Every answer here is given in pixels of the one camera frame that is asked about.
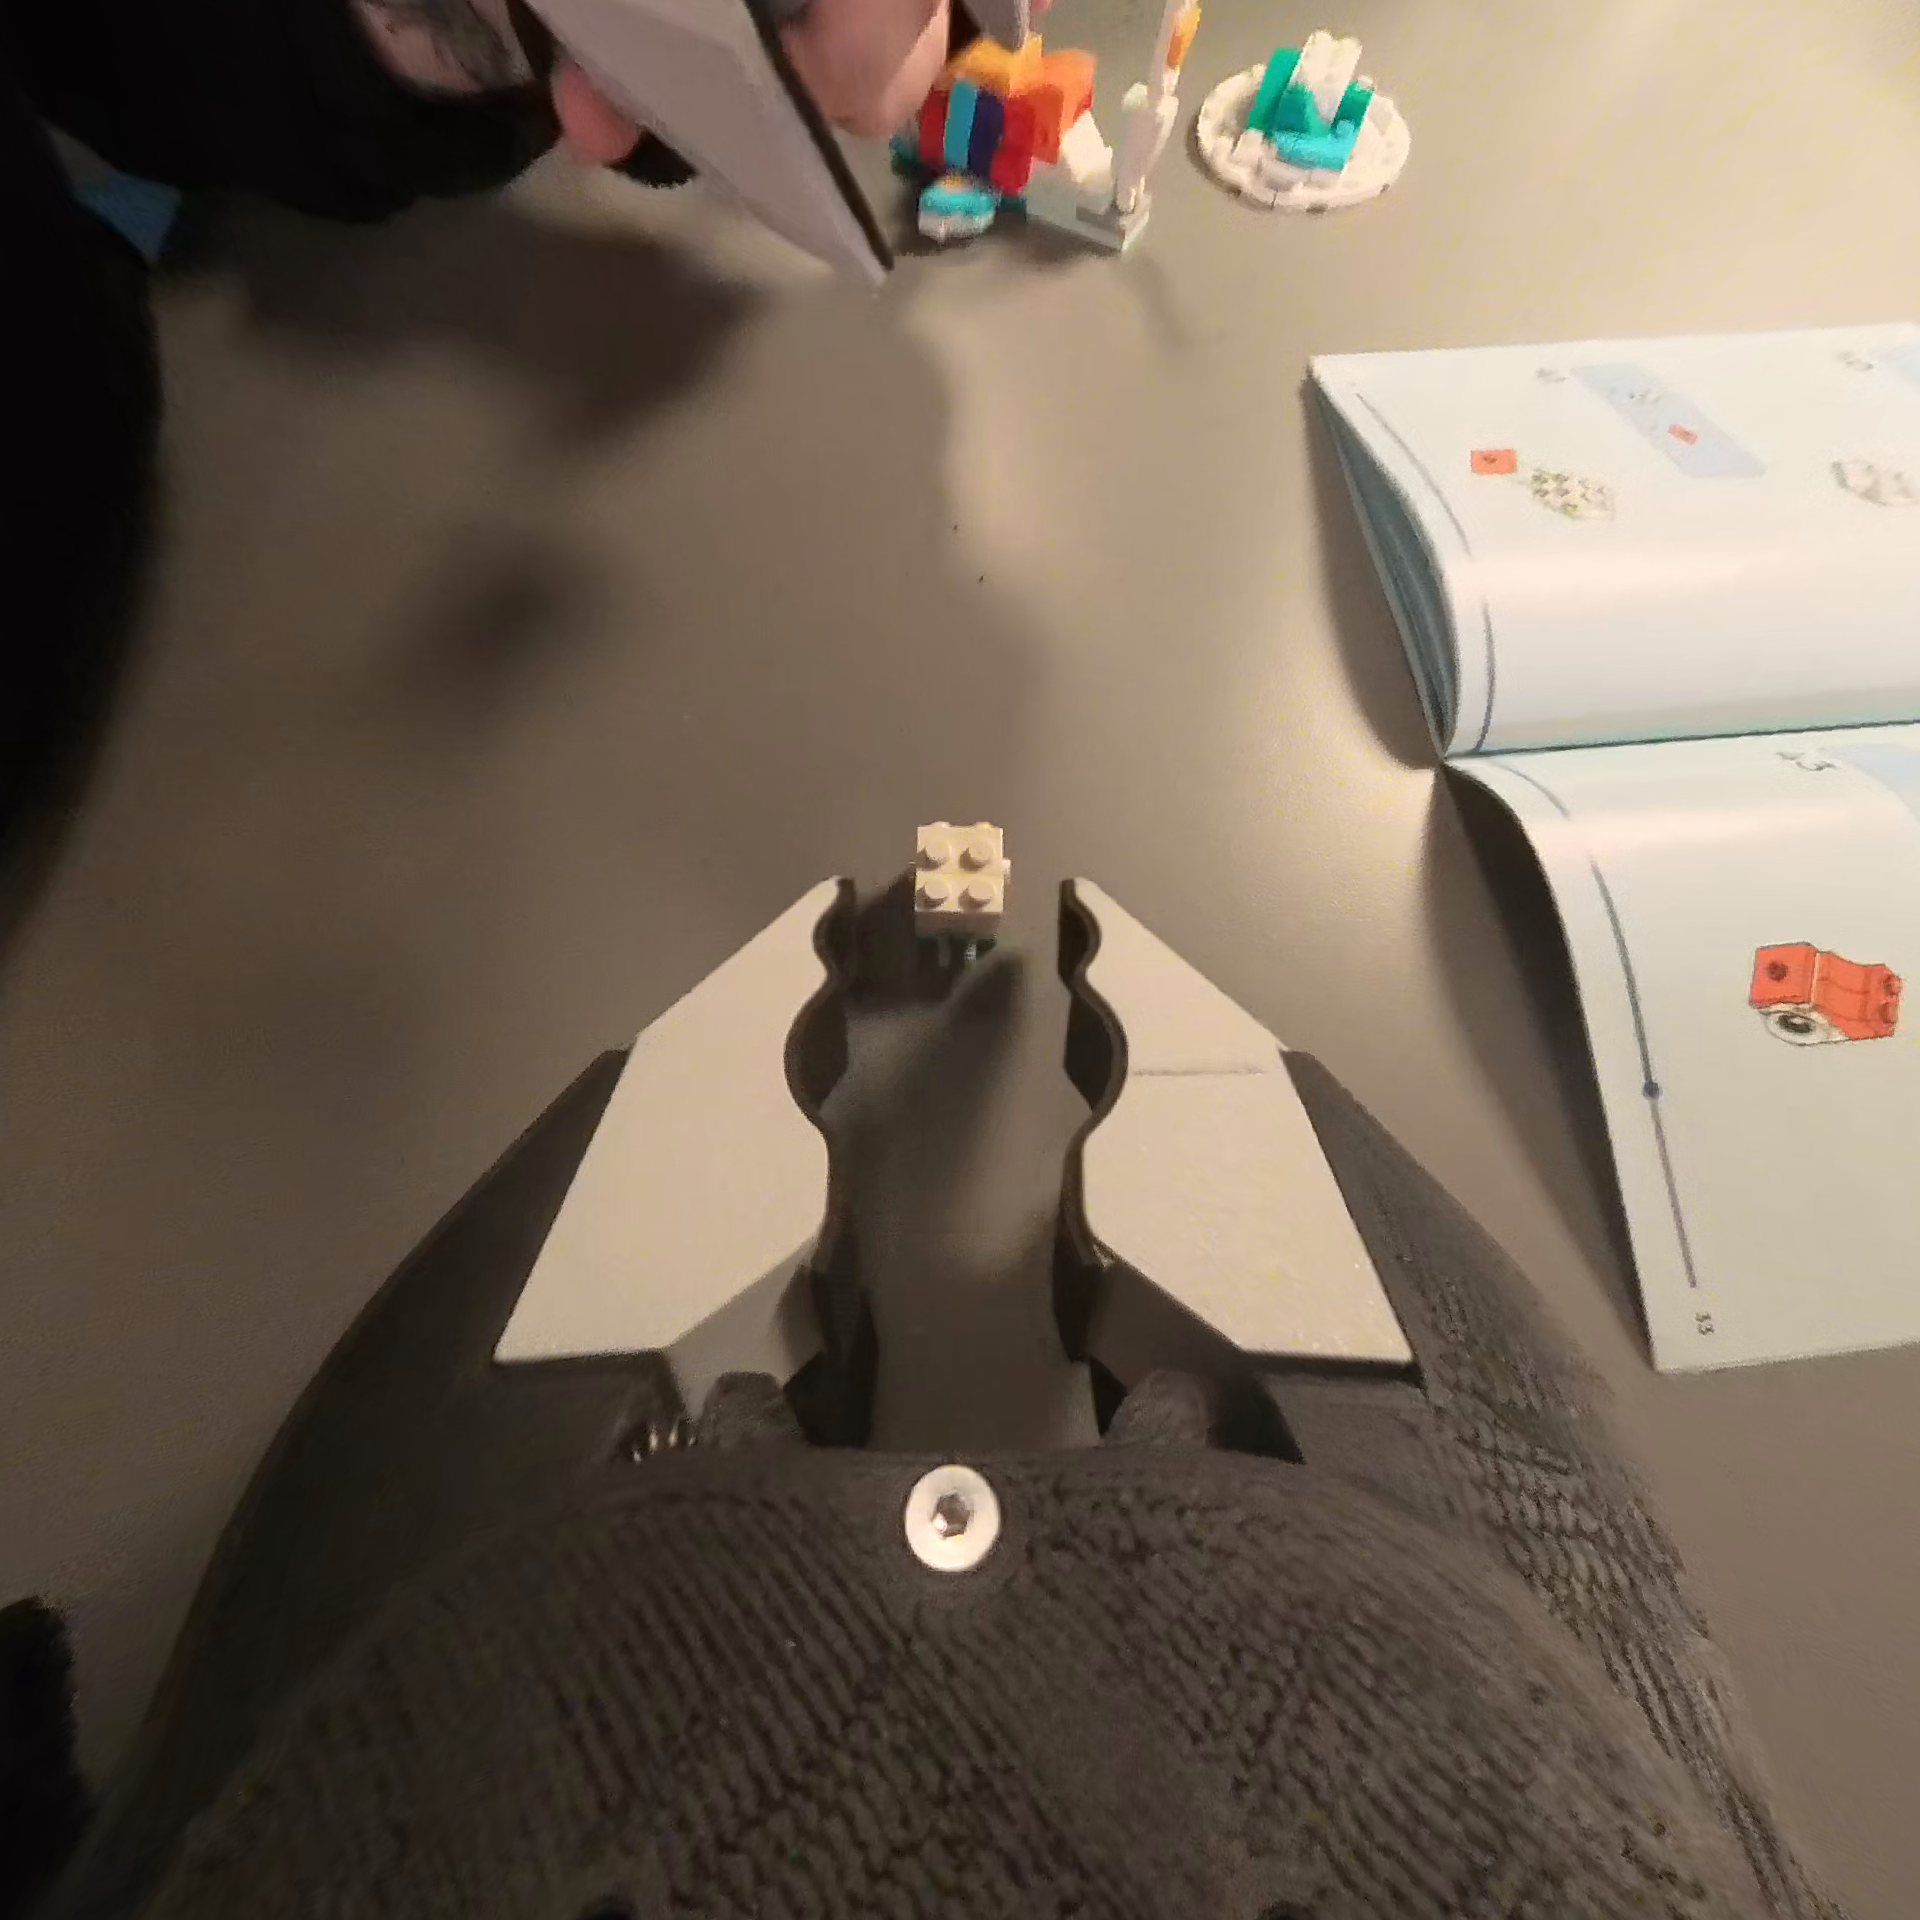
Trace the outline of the lego instruction booklet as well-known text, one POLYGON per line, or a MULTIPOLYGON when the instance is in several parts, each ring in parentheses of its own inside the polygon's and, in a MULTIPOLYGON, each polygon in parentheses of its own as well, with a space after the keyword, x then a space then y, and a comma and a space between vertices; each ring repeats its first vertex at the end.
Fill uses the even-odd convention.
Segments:
POLYGON ((1912 322, 1316 354, 1563 931, 1652 1363, 1918 1339, 1912 322))

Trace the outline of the white orange lego stalk model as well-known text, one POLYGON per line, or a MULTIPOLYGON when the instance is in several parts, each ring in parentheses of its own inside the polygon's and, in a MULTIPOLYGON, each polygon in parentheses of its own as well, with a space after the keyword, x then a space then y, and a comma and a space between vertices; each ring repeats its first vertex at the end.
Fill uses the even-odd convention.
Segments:
POLYGON ((1147 181, 1180 124, 1180 82, 1201 4, 1165 3, 1151 58, 1119 101, 1115 139, 1083 112, 1063 135, 1056 161, 1037 162, 1023 189, 1031 224, 1124 253, 1150 217, 1147 181))

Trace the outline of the round white lego plate model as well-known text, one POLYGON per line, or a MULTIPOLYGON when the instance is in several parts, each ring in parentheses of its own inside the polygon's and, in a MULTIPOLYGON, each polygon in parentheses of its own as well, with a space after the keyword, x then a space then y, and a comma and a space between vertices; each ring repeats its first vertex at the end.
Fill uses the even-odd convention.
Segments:
POLYGON ((1190 151, 1243 204, 1325 212, 1385 195, 1408 165, 1411 129, 1361 74, 1359 41, 1321 31, 1212 87, 1190 151))

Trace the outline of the small white lego brick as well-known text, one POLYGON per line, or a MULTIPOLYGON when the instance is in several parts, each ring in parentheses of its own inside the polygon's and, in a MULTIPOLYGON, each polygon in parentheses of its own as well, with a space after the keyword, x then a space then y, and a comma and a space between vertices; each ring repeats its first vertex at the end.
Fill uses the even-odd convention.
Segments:
POLYGON ((969 967, 1000 935, 1012 861, 995 824, 917 827, 910 913, 939 969, 969 967))

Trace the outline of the colourful lego fish model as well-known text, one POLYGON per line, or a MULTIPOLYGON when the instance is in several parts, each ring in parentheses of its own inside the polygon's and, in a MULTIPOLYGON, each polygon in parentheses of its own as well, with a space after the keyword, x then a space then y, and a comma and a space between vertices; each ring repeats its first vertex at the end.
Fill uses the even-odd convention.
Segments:
POLYGON ((1112 204, 1112 146, 1093 112, 1097 58, 1029 34, 1007 50, 974 40, 888 143, 917 192, 917 234, 967 243, 1003 210, 1070 226, 1112 204))

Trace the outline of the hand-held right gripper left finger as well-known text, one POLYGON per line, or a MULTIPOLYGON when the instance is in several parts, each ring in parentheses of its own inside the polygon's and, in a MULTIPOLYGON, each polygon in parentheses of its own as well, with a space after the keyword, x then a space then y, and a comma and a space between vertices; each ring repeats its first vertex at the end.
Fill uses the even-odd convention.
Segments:
POLYGON ((852 880, 819 880, 633 1041, 494 1349, 652 1356, 685 1412, 723 1377, 873 1415, 873 1312, 824 1101, 848 1067, 852 880))

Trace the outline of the person's left hand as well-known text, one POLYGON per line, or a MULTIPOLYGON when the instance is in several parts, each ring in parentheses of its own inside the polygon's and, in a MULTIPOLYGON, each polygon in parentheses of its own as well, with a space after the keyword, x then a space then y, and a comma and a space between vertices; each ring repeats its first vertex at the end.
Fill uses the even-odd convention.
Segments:
MULTIPOLYGON (((505 3, 353 3, 357 25, 397 79, 437 95, 499 95, 537 74, 505 3)), ((772 4, 792 71, 824 120, 875 138, 905 114, 949 58, 945 3, 772 4)), ((615 165, 639 143, 637 127, 604 99, 585 71, 558 56, 550 101, 565 145, 615 165)))

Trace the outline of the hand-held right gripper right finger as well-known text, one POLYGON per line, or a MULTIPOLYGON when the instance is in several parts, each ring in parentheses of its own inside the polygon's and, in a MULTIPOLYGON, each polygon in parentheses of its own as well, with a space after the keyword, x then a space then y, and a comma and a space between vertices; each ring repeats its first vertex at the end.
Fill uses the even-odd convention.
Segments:
POLYGON ((1093 880, 1064 880, 1063 1066, 1087 1116, 1056 1218, 1056 1328, 1095 1423, 1151 1381, 1201 1426, 1280 1426, 1280 1385, 1415 1385, 1415 1353, 1288 1049, 1093 880))

